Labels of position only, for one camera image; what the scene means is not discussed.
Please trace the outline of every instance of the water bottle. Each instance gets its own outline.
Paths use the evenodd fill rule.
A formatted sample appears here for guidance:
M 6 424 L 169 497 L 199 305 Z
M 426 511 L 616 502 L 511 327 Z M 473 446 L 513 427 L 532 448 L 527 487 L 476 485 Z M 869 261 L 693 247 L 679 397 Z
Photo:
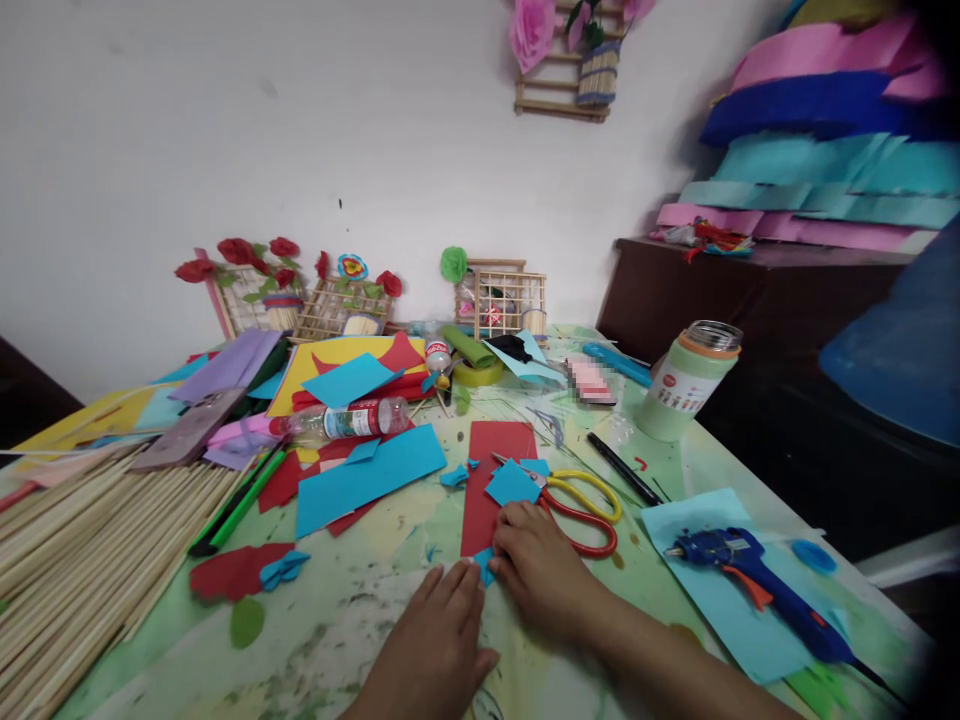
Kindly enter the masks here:
M 637 414 L 654 440 L 675 442 L 740 355 L 743 333 L 715 320 L 697 320 L 673 341 Z
M 312 405 L 287 418 L 287 434 L 307 448 L 320 448 L 337 438 L 390 435 L 410 424 L 410 406 L 403 398 L 357 400 L 345 408 Z

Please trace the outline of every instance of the hand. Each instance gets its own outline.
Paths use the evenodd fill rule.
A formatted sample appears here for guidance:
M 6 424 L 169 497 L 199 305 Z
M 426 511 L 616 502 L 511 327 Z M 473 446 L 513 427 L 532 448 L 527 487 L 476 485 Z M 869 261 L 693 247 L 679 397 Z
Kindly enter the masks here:
M 484 588 L 480 566 L 454 565 L 423 579 L 343 719 L 459 720 L 500 659 L 477 648 Z
M 586 640 L 587 620 L 610 592 L 597 580 L 553 518 L 529 502 L 510 503 L 497 517 L 497 557 L 489 568 L 523 618 L 552 637 Z

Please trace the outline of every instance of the pink paper flower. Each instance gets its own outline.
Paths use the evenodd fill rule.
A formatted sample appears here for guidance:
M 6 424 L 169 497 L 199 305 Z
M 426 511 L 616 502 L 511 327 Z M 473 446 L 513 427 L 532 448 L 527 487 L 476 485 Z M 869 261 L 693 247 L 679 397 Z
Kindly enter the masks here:
M 526 75 L 550 52 L 556 28 L 557 0 L 516 0 L 510 47 Z

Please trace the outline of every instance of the scissors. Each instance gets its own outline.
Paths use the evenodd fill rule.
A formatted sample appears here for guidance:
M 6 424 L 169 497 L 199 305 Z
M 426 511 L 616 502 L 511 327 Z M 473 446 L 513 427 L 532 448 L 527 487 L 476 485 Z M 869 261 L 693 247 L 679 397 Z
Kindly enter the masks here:
M 499 453 L 493 453 L 494 459 L 501 465 L 505 464 L 508 458 L 505 458 Z M 617 531 L 614 530 L 613 526 L 620 521 L 620 517 L 623 515 L 623 507 L 620 505 L 620 501 L 617 499 L 617 496 L 614 495 L 613 491 L 607 487 L 607 484 L 600 480 L 594 475 L 589 473 L 580 472 L 579 470 L 554 470 L 552 471 L 550 477 L 544 477 L 538 472 L 533 470 L 528 470 L 527 468 L 521 468 L 531 480 L 533 480 L 540 487 L 540 499 L 537 500 L 537 504 L 547 511 L 547 514 L 552 517 L 551 508 L 557 512 L 566 515 L 568 517 L 579 520 L 586 525 L 593 525 L 595 528 L 600 529 L 604 535 L 607 536 L 607 544 L 603 547 L 591 547 L 589 545 L 581 545 L 574 540 L 571 540 L 569 536 L 567 539 L 570 540 L 570 544 L 573 546 L 573 549 L 577 551 L 578 554 L 583 557 L 589 558 L 605 558 L 613 555 L 613 551 L 617 549 Z M 561 478 L 577 478 L 578 480 L 583 480 L 588 482 L 597 488 L 603 496 L 610 501 L 610 505 L 613 507 L 613 512 L 608 513 L 600 508 L 598 508 L 593 502 L 587 498 L 582 492 L 577 490 L 573 485 L 568 482 L 564 482 Z M 550 491 L 548 487 L 556 488 L 562 490 L 567 495 L 572 497 L 578 503 L 580 503 L 587 512 L 577 510 L 575 508 L 564 505 L 559 500 L 557 500 Z

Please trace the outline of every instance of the green thermos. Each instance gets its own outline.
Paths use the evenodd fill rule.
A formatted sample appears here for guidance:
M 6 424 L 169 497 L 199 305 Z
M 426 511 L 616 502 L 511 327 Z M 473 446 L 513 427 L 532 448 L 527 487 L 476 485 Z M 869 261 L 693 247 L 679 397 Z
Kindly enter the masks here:
M 673 341 L 637 415 L 654 440 L 675 442 L 740 355 L 743 333 L 715 320 L 697 320 Z

